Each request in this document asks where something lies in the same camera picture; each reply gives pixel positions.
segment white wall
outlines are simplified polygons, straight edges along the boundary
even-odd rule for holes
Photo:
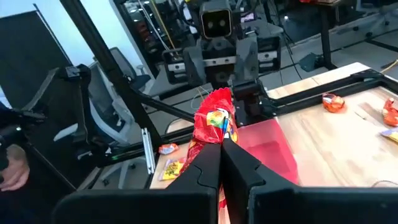
[[[81,2],[108,48],[118,47],[134,68],[142,64],[109,1],[81,0]],[[36,3],[42,12],[72,63],[91,64],[93,53],[59,0],[0,0],[0,17],[33,11],[35,10],[33,3]]]

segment wooden table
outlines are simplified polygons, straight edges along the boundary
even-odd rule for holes
[[[318,85],[367,70],[369,67],[353,63],[307,78],[274,90],[270,97],[280,98]],[[389,128],[382,122],[381,109],[389,97],[398,96],[379,87],[345,97],[347,111],[332,114],[321,105],[279,116],[298,167],[302,186],[370,187],[378,180],[398,182],[398,144],[380,136]],[[188,121],[174,121],[168,131],[192,125]],[[158,181],[167,159],[187,155],[188,144],[180,151],[160,156],[152,189],[166,188],[170,181]]]

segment table leg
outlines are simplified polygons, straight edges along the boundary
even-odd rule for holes
[[[323,66],[329,70],[333,70],[337,67],[331,62],[328,11],[324,7],[321,7],[319,11],[321,14],[321,42],[323,52]]]

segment yellow snack package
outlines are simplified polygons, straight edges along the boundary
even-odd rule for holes
[[[163,172],[159,175],[159,180],[176,179],[180,175],[181,168],[185,161],[185,157],[180,159],[168,159]]]
[[[380,133],[381,135],[398,142],[398,128],[387,129]]]

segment person's hand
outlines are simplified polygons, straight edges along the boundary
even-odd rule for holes
[[[7,158],[9,165],[1,171],[1,176],[4,179],[0,184],[2,192],[7,190],[17,190],[24,186],[30,172],[25,151],[21,147],[17,145],[11,145],[8,147]]]

